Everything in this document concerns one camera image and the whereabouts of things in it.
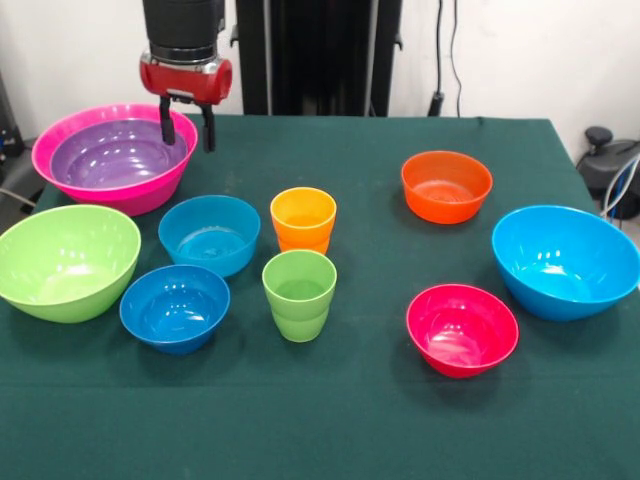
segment blue bowl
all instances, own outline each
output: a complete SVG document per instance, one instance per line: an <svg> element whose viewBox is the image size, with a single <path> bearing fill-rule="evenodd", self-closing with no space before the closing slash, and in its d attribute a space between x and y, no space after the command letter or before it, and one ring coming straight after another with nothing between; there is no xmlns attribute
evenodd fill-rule
<svg viewBox="0 0 640 480"><path fill-rule="evenodd" d="M507 288L545 320L600 313L640 281L640 256L631 240L581 210L554 205L515 210L496 224L492 244Z"/></svg>
<svg viewBox="0 0 640 480"><path fill-rule="evenodd" d="M158 227L173 263L197 265L223 277L246 267L256 250L260 215L239 198L205 195L179 203Z"/></svg>
<svg viewBox="0 0 640 480"><path fill-rule="evenodd" d="M196 351L213 335L229 309L222 277L193 265L170 265L136 280L120 302L122 325L164 353Z"/></svg>

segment orange cup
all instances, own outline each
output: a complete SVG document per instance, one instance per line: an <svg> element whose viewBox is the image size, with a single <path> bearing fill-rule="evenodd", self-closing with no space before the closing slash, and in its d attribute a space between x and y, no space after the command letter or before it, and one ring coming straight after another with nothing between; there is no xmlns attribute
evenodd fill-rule
<svg viewBox="0 0 640 480"><path fill-rule="evenodd" d="M493 187L493 177L475 158L434 151L407 160L402 183L413 213L429 222L454 224L478 213Z"/></svg>
<svg viewBox="0 0 640 480"><path fill-rule="evenodd" d="M271 220L280 250L306 249L327 253L338 207L317 188L296 187L271 201Z"/></svg>

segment dark green table cover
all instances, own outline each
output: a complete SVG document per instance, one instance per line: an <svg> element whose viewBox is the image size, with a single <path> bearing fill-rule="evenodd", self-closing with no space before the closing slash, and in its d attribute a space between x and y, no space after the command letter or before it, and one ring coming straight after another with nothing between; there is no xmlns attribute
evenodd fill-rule
<svg viewBox="0 0 640 480"><path fill-rule="evenodd" d="M57 325L3 302L1 478L640 478L640 296L547 323L510 297L492 256L492 227L514 208L593 210L548 121L220 117L217 127L218 151L199 148L171 201L136 218L135 273L170 263L156 229L178 201L221 193L255 205L257 254L229 281L215 339L175 358L126 333L117 305ZM466 224L431 225L404 204L402 163L432 149L493 172ZM260 283L277 245L269 202L296 185L338 203L335 300L322 334L302 345L280 337ZM68 203L47 188L38 209ZM520 343L499 368L450 380L414 349L407 305L441 282L471 283L514 309Z"/></svg>

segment green bowl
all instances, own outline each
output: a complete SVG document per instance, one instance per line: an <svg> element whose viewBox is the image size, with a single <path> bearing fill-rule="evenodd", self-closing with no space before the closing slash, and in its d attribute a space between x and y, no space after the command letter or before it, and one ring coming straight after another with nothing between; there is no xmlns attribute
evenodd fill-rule
<svg viewBox="0 0 640 480"><path fill-rule="evenodd" d="M122 294L140 245L133 220L108 207L37 213L0 236L0 296L43 320L90 320Z"/></svg>

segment bowl rim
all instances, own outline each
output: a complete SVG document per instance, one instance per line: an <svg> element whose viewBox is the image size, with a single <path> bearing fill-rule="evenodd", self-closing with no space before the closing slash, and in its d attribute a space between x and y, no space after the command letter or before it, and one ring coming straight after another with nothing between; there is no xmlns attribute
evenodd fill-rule
<svg viewBox="0 0 640 480"><path fill-rule="evenodd" d="M333 210L332 210L331 215L329 216L329 218L327 218L326 220L323 220L321 223L318 223L316 225L301 226L301 225L291 225L291 224L283 221L278 215L276 215L276 213L274 211L274 204L276 203L276 200L278 198L280 198L281 196L283 196L283 195L286 195L288 193L295 192L295 191L298 191L298 190L306 190L306 191L311 191L311 192L315 192L315 193L320 193L321 195L327 197L331 201L331 204L333 206ZM287 188L285 190L282 190L275 197L273 197L273 199L271 200L271 203L269 203L269 212L271 213L271 216L273 217L273 219L275 221L277 221L278 223L284 225L287 228L290 228L292 230L311 230L311 229L314 229L314 228L324 227L325 225L328 225L329 223L334 221L335 218L336 218L336 214L338 213L338 204L336 203L335 198L333 198L333 196L329 192L326 192L325 190L322 190L322 189L316 188L316 187L299 186L299 187L292 187L292 188Z"/></svg>
<svg viewBox="0 0 640 480"><path fill-rule="evenodd" d="M225 199L225 200L231 200L235 203L239 203L242 204L246 207L249 208L249 211L251 211L251 214L253 216L255 216L255 219L257 220L256 223L256 229L255 232L252 234L251 239L249 241L244 242L244 245L239 248L238 250L234 250L233 252L224 255L222 257L218 257L215 260L222 260L222 259L228 259L230 257L233 257L235 255L238 255L242 252L244 252L245 250L247 250L248 248L251 248L252 244L255 244L258 241L258 237L260 236L260 230L262 229L262 219L260 218L260 214L258 213L258 210L251 205L249 202L247 202L246 200L243 200L242 198L239 197L234 197L231 195L200 195L197 197L192 197L192 198L188 198L186 200L183 200L177 204L175 204L173 207L171 207L169 210L167 210L167 212L162 216L162 218L160 219L160 222L158 222L158 239L160 240L160 243L162 244L162 246L165 248L165 250L167 250L167 252L169 252L169 247L168 247L168 243L166 242L166 238L165 236L162 234L162 230L163 230L163 225L165 226L164 228L166 229L166 225L167 222L169 221L169 217L176 215L176 212L178 211L179 208L184 207L185 205L195 202L195 201L203 201L203 200L221 200L221 199ZM184 255L184 254L180 254L180 256L188 259L188 260L193 260L193 261L201 261L202 258L200 257L195 257L192 255Z"/></svg>
<svg viewBox="0 0 640 480"><path fill-rule="evenodd" d="M417 159L419 157L422 157L422 156L424 156L426 154L442 154L442 153L454 154L454 155L456 155L458 157L465 158L466 160L471 160L473 163L479 165L482 168L482 170L489 176L489 186L487 187L487 190L482 195L477 195L477 196L473 197L471 200L463 200L463 201L455 201L455 202L445 202L443 200L435 200L433 198L427 198L427 197L423 196L422 194L420 194L419 192L417 192L408 183L408 181L406 179L406 176L405 176L406 170L408 169L409 165L411 163L417 161ZM491 170L489 170L489 167L487 167L484 163L482 163L477 158L472 157L471 155L467 155L466 153L462 153L462 152L456 152L454 150L426 150L424 152L415 153L415 154L411 155L407 160L405 160L405 162L402 164L402 168L400 170L400 177L402 179L402 185L404 186L405 189L415 193L416 195L418 195L422 199L429 200L430 202L436 203L438 205L471 205L471 204L475 204L475 203L484 201L489 196L491 191L493 190L493 175L491 174Z"/></svg>
<svg viewBox="0 0 640 480"><path fill-rule="evenodd" d="M552 293L548 293L548 292L542 291L542 290L540 290L538 288L535 288L535 287L529 285L527 282L525 282L524 280L522 280L518 276L514 275L513 272L511 272L511 269L503 261L503 259L501 258L500 254L498 253L498 251L496 249L496 235L497 235L497 232L498 232L498 228L509 217L517 215L517 214L519 214L519 213L521 213L523 211L528 211L528 210L557 210L557 211L570 212L570 213L573 213L573 214L586 216L586 217L591 218L591 219L593 219L595 221L600 221L600 222L602 222L602 224L605 225L604 228L613 229L613 231L615 231L615 234L619 235L619 236L621 235L623 240L625 242L627 242L627 245L629 245L631 247L632 251L636 252L637 277L636 277L636 281L635 281L634 285L632 285L631 287L627 288L624 291L624 293L622 293L622 294L612 295L612 296L609 296L609 297L606 297L606 298L602 298L602 299L598 299L598 300L576 300L576 299L565 298L565 297L562 297L562 296L559 296L559 295L554 295ZM569 207L569 206L565 206L565 205L553 205L553 204L536 204L536 205L528 205L528 206L525 206L525 207L520 207L520 208L517 208L515 210L512 210L512 211L508 212L507 214L503 215L502 218L493 227L493 232L491 233L491 249L493 250L493 255L494 255L495 259L498 261L498 263L500 264L502 269L505 272L507 272L507 274L511 278L513 278L518 283L521 283L522 285L526 286L527 288L530 288L530 289L534 290L535 292L537 292L537 293L539 293L541 295L544 295L544 296L549 297L549 298L553 298L555 300L561 300L563 302L569 302L569 303L574 303L574 304L579 304L579 305L600 305L600 304L606 304L606 303L610 303L610 302L617 302L618 300L626 297L631 292L633 292L636 288L638 288L638 285L640 284L640 251L638 251L638 248L635 246L633 241L627 235L625 235L623 232L618 230L615 226L613 226L612 224L610 224L609 222L607 222L606 220L604 220L600 216L598 216L598 215L596 215L594 213L587 212L585 210L580 210L579 208L575 208L575 207Z"/></svg>
<svg viewBox="0 0 640 480"><path fill-rule="evenodd" d="M205 273L206 275L213 275L214 278L216 278L216 281L220 281L222 283L222 285L224 286L224 291L226 293L226 299L227 301L225 302L225 307L222 309L222 313L218 316L218 318L211 323L211 325L209 325L209 327L207 327L205 330L203 330L200 333L197 333L191 337L188 338L183 338L180 340L154 340L152 338L146 338L143 337L142 335L139 335L138 333L135 333L133 330L131 330L131 328L129 328L129 325L127 325L127 322L124 321L124 317L122 315L122 309L123 309L123 305L124 305L124 301L127 298L127 295L131 292L131 290L133 290L133 288L136 286L136 284L138 284L140 281L142 281L142 279L149 277L149 276L155 276L158 275L159 273L163 272L164 270L184 270L184 269L188 269L188 270L200 270L202 273ZM229 289L229 285L227 284L227 282L225 281L224 278L222 278L220 275L218 275L215 272L212 272L211 270L204 268L204 267L199 267L197 265L188 265L188 264L182 264L182 263L178 263L178 264L174 264L174 265L165 265L164 267L159 267L159 268L155 268L153 270L148 271L147 273L141 275L140 277L138 277L134 282L131 283L131 285L129 285L127 287L127 289L125 290L124 294L122 295L122 298L120 299L120 305L118 306L118 315L120 316L120 323L122 324L122 326L134 337L137 338L138 340L145 342L145 343L150 343L153 345L177 345L177 344L181 344L181 343L186 343L186 342L190 342L196 338L201 337L202 335L206 335L207 333L211 332L214 328L216 328L220 322L222 322L222 320L224 320L224 317L227 315L227 313L229 312L229 307L231 306L231 290Z"/></svg>
<svg viewBox="0 0 640 480"><path fill-rule="evenodd" d="M100 293L104 289L111 287L115 283L119 282L122 279L122 277L127 275L128 272L136 265L136 263L138 262L138 257L140 256L140 250L142 248L142 235L140 233L140 228L138 228L138 225L128 215L122 213L119 210L116 210L116 209L111 208L111 207L106 207L106 206L103 206L103 205L94 205L94 204L88 204L88 203L76 204L76 205L63 205L63 206L60 206L60 207L49 208L47 210L42 210L42 211L40 211L38 213L34 213L33 215L31 215L31 216L25 218L24 220L21 220L20 222L16 223L15 225L11 226L2 235L0 235L0 244L2 243L2 239L4 238L5 235L9 234L12 231L17 230L18 228L20 228L21 226L24 226L27 223L33 223L33 221L34 221L33 219L36 219L35 221L37 221L39 218L42 218L45 215L51 215L51 214L60 212L62 210L67 211L67 210L71 210L71 209L98 210L98 211L103 211L103 212L109 212L109 213L112 213L112 214L124 219L127 224L129 224L130 226L133 227L132 231L135 232L135 239L136 239L135 253L134 253L134 255L132 255L132 259L127 264L127 267L124 268L122 270L122 272L116 278L114 278L111 282L109 282L108 285L103 285L102 287L96 288L95 290L91 291L90 293L85 293L83 295L79 295L77 297L74 297L71 300L65 300L63 302L42 303L42 302L16 300L15 298L12 298L12 297L10 297L8 295L5 295L4 293L0 294L1 297L3 297L8 302L15 303L15 304L18 304L18 305L29 306L29 307L38 307L38 308L40 308L40 307L58 307L58 306L62 306L62 305L69 305L69 304L77 302L79 300L84 300L86 298L89 298L89 297L91 297L91 296L93 296L93 295L95 295L97 293Z"/></svg>
<svg viewBox="0 0 640 480"><path fill-rule="evenodd" d="M432 354L430 354L429 352L427 352L427 350L417 341L416 337L413 334L413 331L411 330L411 325L410 325L410 314L411 311L413 309L413 305L414 303L421 297L423 297L424 295L428 295L430 292L434 291L434 290L440 290L442 288L451 288L451 287L455 287L455 288L463 288L466 290L475 290L479 293L481 293L483 296L490 298L493 302L497 303L507 314L508 317L511 319L511 322L513 323L513 326L515 327L515 338L513 341L513 345L509 346L509 348L507 349L507 351L502 354L500 357L498 357L496 360L493 360L491 362L485 362L482 364L478 364L478 365L459 365L457 363L450 363L447 362L445 360L442 360L438 357L433 356ZM409 332L409 336L411 337L411 341L413 342L413 344L416 346L416 348L418 348L418 350L420 350L420 352L423 355L428 356L429 358L432 358L434 360L436 360L439 363L442 363L444 365L448 365L451 367L455 367L455 368L459 368L461 370L466 370L466 371L473 371L473 370L479 370L479 369L488 369L488 368L492 368L495 367L497 365L499 365L500 363L504 362L507 358L509 358L509 356L511 356L511 354L515 351L516 347L518 346L518 342L520 341L520 326L518 325L518 320L516 319L516 316L514 315L514 313L511 311L511 309L502 301L500 300L496 295L482 289L479 287L475 287L473 285L468 285L468 284L464 284L464 283L440 283L437 285L433 285L429 288L426 288L424 290L422 290L420 293L418 293L415 297L413 297L413 299L411 300L411 303L409 303L409 306L407 307L407 312L405 315L405 324L407 327L407 331Z"/></svg>
<svg viewBox="0 0 640 480"><path fill-rule="evenodd" d="M167 177L172 176L172 174L176 171L180 171L180 168L182 168L184 166L184 164L188 163L193 155L193 152L195 151L196 147L198 146L198 129L196 128L196 126L194 125L194 123L191 121L191 119L189 119L189 117L187 117L185 114L178 112L176 110L171 110L171 116L176 116L176 117L181 117L185 120L187 120L187 125L189 126L189 128L191 129L192 133L195 136L195 142L193 143L193 145L191 145L191 147L189 147L189 145L187 145L187 153L185 155L185 157L180 160L178 163L176 163L173 167L171 167L170 169L162 172L159 175L156 175L154 177L151 178L147 178L145 180L142 180L140 182L137 183L132 183L129 185L123 185L120 187L108 187L108 188L87 188L87 187L77 187L74 185L69 185L67 183L61 182L59 180L57 180L53 174L49 173L45 173L44 171L42 171L42 169L38 166L37 162L35 161L36 157L37 157L37 153L38 150L40 148L40 142L42 141L42 137L44 137L47 133L49 133L49 131L53 130L54 128L59 127L60 125L70 122L80 116L86 115L87 113L90 112L95 112L95 111L102 111L105 109L113 109L113 108L131 108L131 107L135 107L135 108L153 108L153 109L157 109L157 107L148 104L148 103L136 103L136 102L131 102L131 103L111 103L111 104L106 104L106 105L100 105L97 107L90 107L90 108L85 108L84 110L80 110L78 112L72 113L70 115L67 115L65 117L62 117L61 119L57 120L56 122L52 123L51 125L49 125L49 127L46 128L46 130L38 136L38 138L36 139L36 141L33 144L33 147L31 148L31 164L33 165L33 168L38 172L38 174L40 174L40 176L42 176L45 180L47 180L48 182L52 183L53 185L55 185L56 187L58 187L59 189L63 190L63 191L68 191L68 192L73 192L73 193L106 193L106 192L121 192L121 191L128 191L129 189L134 189L143 185L147 185L153 181L157 181L157 180L161 180ZM148 121L155 121L155 120L150 120L148 118L145 119L140 119L135 115L131 115L128 116L126 118L121 118L118 119L118 121L121 120L148 120ZM78 130L77 132L84 130L85 128L89 128L89 127L94 127L96 125L101 125L103 123L110 123L112 121L115 120L104 120L104 121L100 121L100 122L96 122L92 125L89 125L88 127L83 127L80 130ZM51 158L48 160L48 165L49 165L49 171L51 171L51 161L53 160L53 154L51 155Z"/></svg>
<svg viewBox="0 0 640 480"><path fill-rule="evenodd" d="M267 268L273 263L275 262L277 259L285 256L285 255L293 255L295 253L300 253L300 252L304 252L304 253L311 253L313 255L317 255L318 257L322 257L322 260L325 261L330 267L331 270L333 272L333 280L331 281L331 285L329 286L329 288L327 288L326 292L322 292L320 295L316 295L315 297L312 298L306 298L304 300L294 300L292 298L287 298L287 297L283 297L282 295L278 294L275 292L275 290L273 290L265 281L265 275L267 273ZM327 257L326 255L323 255L320 252L316 252L315 250L309 250L306 248L294 248L291 250L286 250L284 252L280 252L277 255L274 255L273 257L271 257L269 259L269 261L265 264L265 266L262 268L262 274L261 274L261 280L262 280L262 286L264 287L264 289L269 292L270 295L273 295L275 298L277 298L278 300L284 300L286 302L290 302L290 303L306 303L306 302L311 302L311 301L315 301L315 300L320 300L323 297L326 297L327 295L331 295L332 292L335 291L336 288L336 284L338 282L338 269L336 268L335 264L331 261L331 259L329 257Z"/></svg>

